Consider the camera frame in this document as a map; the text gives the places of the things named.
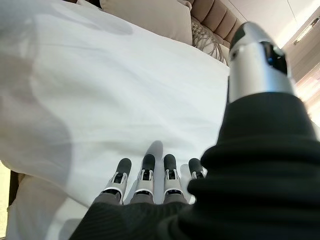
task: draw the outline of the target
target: tufted headboard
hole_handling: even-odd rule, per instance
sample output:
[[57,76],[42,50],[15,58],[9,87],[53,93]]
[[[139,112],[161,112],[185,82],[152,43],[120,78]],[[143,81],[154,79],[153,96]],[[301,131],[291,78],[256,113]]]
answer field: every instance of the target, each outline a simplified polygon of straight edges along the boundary
[[[101,7],[99,0],[87,1]],[[231,39],[242,22],[220,0],[188,1],[192,4],[191,16],[209,28],[220,44],[230,48]]]

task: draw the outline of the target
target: patterned pillow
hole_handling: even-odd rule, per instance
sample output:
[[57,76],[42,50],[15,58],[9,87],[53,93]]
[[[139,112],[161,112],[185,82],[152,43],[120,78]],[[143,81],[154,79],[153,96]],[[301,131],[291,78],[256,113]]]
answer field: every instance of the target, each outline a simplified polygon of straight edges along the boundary
[[220,44],[210,29],[203,26],[197,19],[192,17],[191,30],[192,46],[228,65]]

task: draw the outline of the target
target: white bed sheet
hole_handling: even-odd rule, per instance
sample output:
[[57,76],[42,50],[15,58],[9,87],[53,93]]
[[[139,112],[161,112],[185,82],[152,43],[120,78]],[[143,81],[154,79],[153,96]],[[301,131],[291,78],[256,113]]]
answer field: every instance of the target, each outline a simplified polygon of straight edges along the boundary
[[7,239],[67,239],[122,158],[132,161],[125,203],[146,153],[156,156],[155,202],[166,154],[190,200],[187,164],[216,143],[227,66],[58,0],[2,0],[0,32],[0,160],[33,176],[10,208]]

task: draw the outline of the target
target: decorative pillow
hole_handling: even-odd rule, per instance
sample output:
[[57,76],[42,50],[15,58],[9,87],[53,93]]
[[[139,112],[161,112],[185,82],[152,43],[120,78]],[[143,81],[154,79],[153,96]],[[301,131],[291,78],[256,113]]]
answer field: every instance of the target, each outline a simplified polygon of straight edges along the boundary
[[177,0],[100,0],[106,13],[155,34],[192,44],[189,7]]
[[213,32],[194,17],[191,18],[192,46],[227,65],[223,51]]
[[227,48],[225,45],[222,45],[221,43],[219,45],[221,47],[222,54],[223,54],[223,57],[224,57],[224,59],[226,61],[226,64],[229,66],[230,65],[229,64],[229,51],[230,51],[230,49]]

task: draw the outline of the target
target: black sleeve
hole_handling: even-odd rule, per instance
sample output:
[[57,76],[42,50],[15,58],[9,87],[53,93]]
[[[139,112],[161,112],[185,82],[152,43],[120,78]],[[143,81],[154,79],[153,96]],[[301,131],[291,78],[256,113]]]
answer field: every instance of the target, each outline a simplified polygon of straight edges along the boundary
[[197,202],[158,228],[158,239],[319,240],[320,145],[303,103],[260,93],[226,107],[216,146],[201,158]]

